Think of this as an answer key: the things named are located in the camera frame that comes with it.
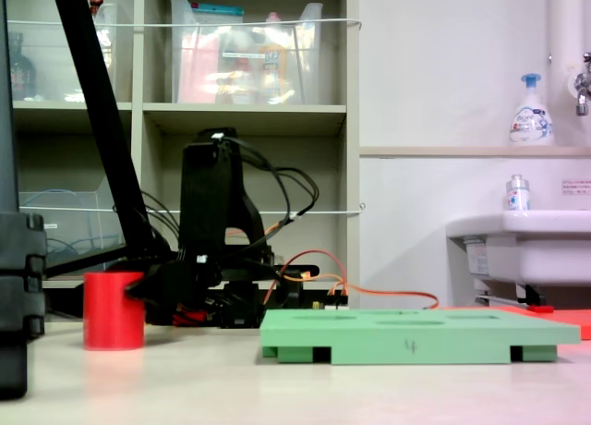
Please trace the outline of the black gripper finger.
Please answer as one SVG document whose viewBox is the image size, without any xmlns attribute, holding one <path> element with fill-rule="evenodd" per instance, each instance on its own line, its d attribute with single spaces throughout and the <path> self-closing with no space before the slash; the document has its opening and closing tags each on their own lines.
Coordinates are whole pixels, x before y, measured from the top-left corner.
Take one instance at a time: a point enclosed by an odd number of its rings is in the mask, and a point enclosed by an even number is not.
<svg viewBox="0 0 591 425">
<path fill-rule="evenodd" d="M 160 266 L 152 264 L 137 281 L 127 284 L 125 295 L 139 301 L 158 301 L 160 297 Z"/>
</svg>

